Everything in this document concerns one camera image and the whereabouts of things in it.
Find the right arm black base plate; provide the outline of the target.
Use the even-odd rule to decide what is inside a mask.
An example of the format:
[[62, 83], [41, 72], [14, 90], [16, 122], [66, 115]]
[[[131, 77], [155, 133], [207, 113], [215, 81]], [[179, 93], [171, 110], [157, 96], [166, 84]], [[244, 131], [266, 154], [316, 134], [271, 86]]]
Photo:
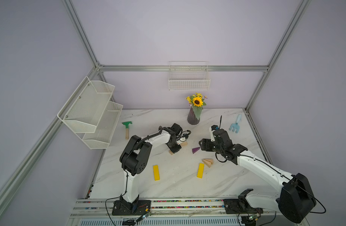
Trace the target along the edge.
[[235, 199], [224, 199], [224, 208], [226, 214], [262, 214], [262, 208], [251, 207], [246, 200]]

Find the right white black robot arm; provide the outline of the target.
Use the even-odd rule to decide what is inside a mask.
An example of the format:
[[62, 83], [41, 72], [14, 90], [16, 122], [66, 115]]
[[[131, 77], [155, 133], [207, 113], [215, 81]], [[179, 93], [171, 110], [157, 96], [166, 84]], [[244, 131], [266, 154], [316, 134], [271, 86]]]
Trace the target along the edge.
[[211, 130], [209, 139], [199, 141], [201, 150], [214, 152], [254, 173], [275, 189], [263, 193], [244, 190], [238, 197], [238, 207], [243, 213], [251, 209], [267, 209], [282, 213], [289, 221], [301, 223], [316, 206], [316, 199], [306, 176], [285, 172], [254, 155], [241, 144], [234, 144], [224, 129]]

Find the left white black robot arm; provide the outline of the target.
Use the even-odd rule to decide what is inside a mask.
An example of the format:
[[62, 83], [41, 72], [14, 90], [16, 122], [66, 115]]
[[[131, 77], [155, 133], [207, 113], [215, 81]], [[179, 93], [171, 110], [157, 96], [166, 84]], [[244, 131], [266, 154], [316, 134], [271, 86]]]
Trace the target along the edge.
[[138, 175], [146, 168], [153, 148], [166, 145], [172, 153], [177, 153], [190, 134], [191, 131], [184, 131], [175, 123], [171, 127], [160, 126], [157, 133], [146, 137], [132, 136], [119, 159], [125, 173], [125, 190], [121, 199], [128, 203], [138, 200]]

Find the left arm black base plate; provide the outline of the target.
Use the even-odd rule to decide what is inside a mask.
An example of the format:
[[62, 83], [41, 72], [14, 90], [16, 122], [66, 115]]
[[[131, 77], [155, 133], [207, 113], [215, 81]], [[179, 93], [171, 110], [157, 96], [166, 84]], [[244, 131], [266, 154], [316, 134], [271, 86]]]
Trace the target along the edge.
[[133, 203], [125, 200], [114, 201], [114, 207], [111, 211], [113, 216], [141, 216], [151, 209], [151, 200], [138, 200]]

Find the purple triangular block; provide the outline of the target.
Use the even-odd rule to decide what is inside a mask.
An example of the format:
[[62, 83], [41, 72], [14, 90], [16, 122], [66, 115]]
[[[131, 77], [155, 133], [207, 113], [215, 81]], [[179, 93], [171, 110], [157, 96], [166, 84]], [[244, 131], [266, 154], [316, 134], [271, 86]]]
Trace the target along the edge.
[[197, 151], [199, 151], [200, 150], [200, 148], [199, 147], [196, 147], [196, 148], [193, 148], [192, 149], [192, 154], [195, 154]]

